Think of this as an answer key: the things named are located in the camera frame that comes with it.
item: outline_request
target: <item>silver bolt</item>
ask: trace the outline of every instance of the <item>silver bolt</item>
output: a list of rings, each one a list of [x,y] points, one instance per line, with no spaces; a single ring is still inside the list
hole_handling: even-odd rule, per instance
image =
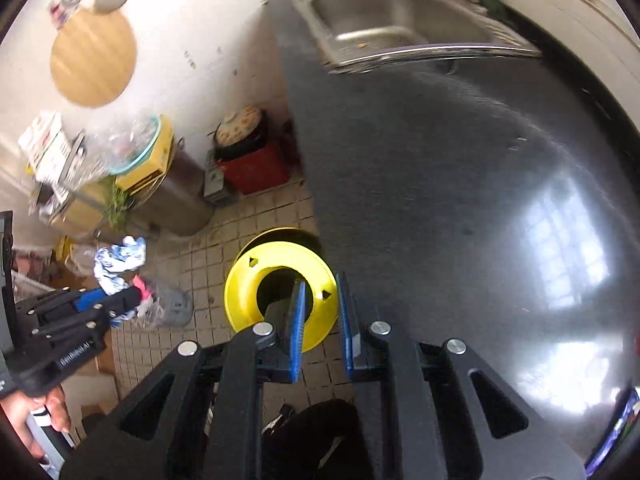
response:
[[[466,352],[465,342],[460,339],[449,339],[446,346],[447,350],[455,355],[462,355]]]
[[[386,321],[374,321],[373,323],[371,323],[369,329],[375,335],[388,335],[389,332],[391,332],[391,325],[389,325],[389,323],[387,323]]]
[[[178,345],[178,354],[184,357],[195,354],[198,351],[198,344],[195,341],[183,341]]]
[[[261,321],[254,325],[254,334],[260,336],[266,336],[273,332],[273,325],[266,321]]]

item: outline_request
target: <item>black countertop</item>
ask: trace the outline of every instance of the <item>black countertop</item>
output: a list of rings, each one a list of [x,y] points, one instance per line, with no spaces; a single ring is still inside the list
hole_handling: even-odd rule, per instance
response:
[[[332,269],[417,340],[471,345],[586,460],[638,380],[635,131],[548,59],[331,74],[290,0],[268,9]]]

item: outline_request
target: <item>wooden cutting board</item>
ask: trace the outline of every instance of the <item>wooden cutting board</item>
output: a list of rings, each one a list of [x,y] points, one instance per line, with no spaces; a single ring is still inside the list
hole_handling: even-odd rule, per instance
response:
[[[71,102],[96,108],[129,84],[136,66],[136,38],[119,12],[79,10],[62,27],[51,49],[51,76]]]

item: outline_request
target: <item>triangular hole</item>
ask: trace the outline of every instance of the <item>triangular hole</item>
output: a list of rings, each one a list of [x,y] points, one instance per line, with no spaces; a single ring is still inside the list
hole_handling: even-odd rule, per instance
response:
[[[478,394],[492,437],[504,438],[527,428],[527,418],[482,372],[473,372],[471,382]]]
[[[173,374],[162,378],[154,386],[154,389],[124,418],[120,429],[143,440],[151,440],[156,434],[160,415],[171,391],[174,378]]]

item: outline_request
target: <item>stainless steel sink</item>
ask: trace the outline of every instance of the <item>stainless steel sink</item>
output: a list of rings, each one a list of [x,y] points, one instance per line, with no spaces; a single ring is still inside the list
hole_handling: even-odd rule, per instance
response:
[[[430,57],[540,56],[466,0],[293,0],[338,72]]]

